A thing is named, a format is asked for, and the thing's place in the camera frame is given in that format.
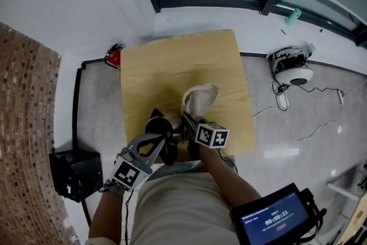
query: white wall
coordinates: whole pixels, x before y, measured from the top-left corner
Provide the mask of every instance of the white wall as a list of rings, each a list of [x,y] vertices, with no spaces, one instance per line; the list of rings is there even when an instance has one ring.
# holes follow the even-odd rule
[[[240,52],[270,53],[290,45],[311,42],[316,51],[311,60],[367,74],[367,50],[328,30],[296,21],[292,28],[280,15],[260,15],[246,9],[180,7],[163,9],[155,16],[154,37],[175,36],[207,30],[232,29]]]
[[[76,71],[81,61],[70,53],[63,54],[58,71],[55,109],[54,109],[54,146],[56,149],[72,148],[72,109]]]
[[[132,0],[0,0],[0,21],[83,60],[89,52],[102,57],[116,41],[136,44],[152,30],[153,15],[153,7],[140,11]]]

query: white floor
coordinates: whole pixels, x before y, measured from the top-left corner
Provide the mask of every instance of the white floor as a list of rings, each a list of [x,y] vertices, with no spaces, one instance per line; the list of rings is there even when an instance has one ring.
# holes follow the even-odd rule
[[[266,61],[257,57],[242,57],[242,61],[253,115],[268,107],[277,107]],[[347,93],[366,79],[339,69],[309,66],[315,74],[305,85],[308,90],[330,87]],[[327,189],[326,183],[367,158],[366,84],[345,96],[343,111],[336,91],[307,93],[299,87],[291,87],[286,92],[289,108],[281,115],[289,122],[296,139],[310,135],[318,125],[336,119],[342,111],[340,119],[322,127],[311,138],[295,142],[275,110],[260,114],[253,120],[257,152],[236,156],[239,174],[262,196],[292,182],[300,190],[310,188],[319,208],[328,209],[324,225],[326,231],[345,203],[343,197]],[[78,136],[82,145],[100,152],[104,179],[110,175],[117,152],[127,143],[121,109],[119,72],[103,63],[88,64],[80,85]],[[138,190],[129,205],[129,236],[137,195]],[[99,193],[87,198],[91,217],[99,199]]]

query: person's hand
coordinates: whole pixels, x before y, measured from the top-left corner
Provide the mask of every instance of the person's hand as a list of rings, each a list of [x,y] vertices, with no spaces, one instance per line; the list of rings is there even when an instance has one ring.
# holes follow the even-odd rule
[[[208,162],[218,160],[218,152],[215,149],[205,147],[203,145],[198,145],[199,158],[201,162],[206,165]]]

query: black cable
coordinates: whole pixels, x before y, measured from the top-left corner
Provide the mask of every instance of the black cable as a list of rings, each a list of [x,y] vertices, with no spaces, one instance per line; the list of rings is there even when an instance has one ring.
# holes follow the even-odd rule
[[[101,188],[98,189],[99,193],[103,193],[108,191],[108,188],[111,187],[113,185],[113,183],[110,184],[103,184]]]
[[[83,207],[83,211],[84,211],[85,218],[87,219],[88,227],[91,227],[92,220],[91,220],[91,216],[89,214],[87,203],[85,202],[85,199],[81,200],[81,206]]]
[[[222,153],[221,151],[219,151],[219,149],[217,149],[218,153],[219,153],[219,156],[220,158],[223,160],[223,161],[229,161],[236,169],[236,173],[239,174],[239,170],[237,169],[237,166],[235,165],[235,163],[233,161],[231,161],[229,158],[225,158],[222,156]]]
[[[287,106],[286,106],[286,109],[282,109],[279,105],[279,102],[278,102],[278,96],[280,95],[283,95],[284,94],[284,91],[282,92],[279,92],[279,88],[282,86],[278,80],[276,79],[275,77],[275,74],[274,74],[274,71],[273,71],[273,66],[274,66],[274,62],[275,60],[279,59],[280,57],[276,57],[274,59],[272,59],[270,61],[270,71],[271,71],[271,75],[272,75],[272,78],[273,78],[273,81],[272,81],[272,85],[271,85],[271,88],[275,94],[275,101],[276,101],[276,104],[278,105],[278,108],[281,110],[281,111],[287,111],[288,110],[288,101],[287,101],[287,98],[286,98],[286,103],[287,103]]]
[[[304,244],[304,243],[308,243],[308,242],[312,241],[317,236],[318,232],[320,231],[320,229],[322,227],[322,219],[317,221],[315,227],[316,227],[315,232],[311,236],[300,238],[298,240],[298,242],[294,243],[294,244],[295,245],[300,245],[300,244]]]
[[[128,202],[130,201],[134,189],[131,191],[129,198],[126,200],[125,207],[126,207],[126,218],[125,218],[125,245],[127,245],[127,218],[128,218]]]
[[[306,91],[307,93],[311,93],[313,90],[318,90],[318,91],[320,91],[320,92],[323,92],[323,91],[325,91],[325,90],[342,91],[342,90],[337,89],[337,88],[329,88],[329,87],[326,87],[326,88],[325,88],[325,89],[323,89],[323,90],[321,90],[321,89],[319,89],[319,88],[317,88],[317,87],[313,88],[312,90],[306,90],[305,88],[303,88],[303,87],[301,87],[301,86],[299,86],[299,85],[297,85],[297,86],[298,86],[299,88],[301,88],[302,90]]]

